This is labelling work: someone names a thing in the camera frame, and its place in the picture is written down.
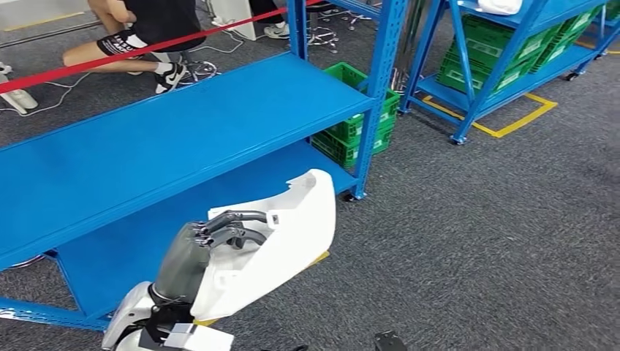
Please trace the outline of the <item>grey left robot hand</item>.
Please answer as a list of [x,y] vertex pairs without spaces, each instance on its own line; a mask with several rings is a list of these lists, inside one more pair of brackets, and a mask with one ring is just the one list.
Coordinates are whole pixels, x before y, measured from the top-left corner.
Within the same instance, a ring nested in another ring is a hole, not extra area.
[[161,300],[193,303],[212,251],[219,246],[242,249],[247,241],[259,246],[266,236],[244,226],[244,222],[267,222],[261,211],[226,210],[208,221],[188,222],[177,233],[168,249],[152,293]]

